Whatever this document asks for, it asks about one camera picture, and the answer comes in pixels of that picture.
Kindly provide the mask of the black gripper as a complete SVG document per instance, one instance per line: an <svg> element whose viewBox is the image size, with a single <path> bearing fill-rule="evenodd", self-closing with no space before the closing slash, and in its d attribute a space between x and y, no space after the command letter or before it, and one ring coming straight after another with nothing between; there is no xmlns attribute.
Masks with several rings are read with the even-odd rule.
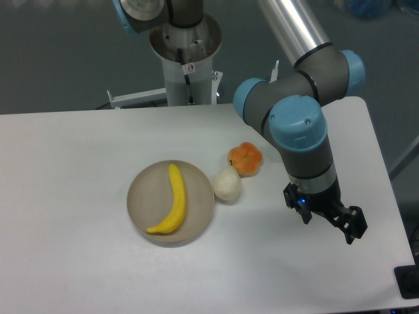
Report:
<svg viewBox="0 0 419 314"><path fill-rule="evenodd" d="M341 192L337 178L327 189L314 194L300 192L296 184L289 183L283 190L283 195L286 206L294 209L304 224L308 224L312 219L312 213L315 213L338 228L344 234L348 245L355 239L361 239L368 228L360 207L344 207L340 200Z"/></svg>

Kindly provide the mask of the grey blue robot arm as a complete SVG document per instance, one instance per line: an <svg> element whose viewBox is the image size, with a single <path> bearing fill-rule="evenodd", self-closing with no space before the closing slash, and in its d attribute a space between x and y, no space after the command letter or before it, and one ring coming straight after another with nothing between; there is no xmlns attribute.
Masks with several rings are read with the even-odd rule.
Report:
<svg viewBox="0 0 419 314"><path fill-rule="evenodd" d="M170 106L205 105L216 99L211 87L212 57L221 45L219 24L202 1L115 1L126 31L150 33L163 65ZM359 239L367 229L361 208L346 207L322 107L359 91L365 82L361 58L337 50L306 1L259 1L266 21L294 71L284 78L250 78L236 89L233 105L241 119L282 158L290 182L286 205L304 223L313 215Z"/></svg>

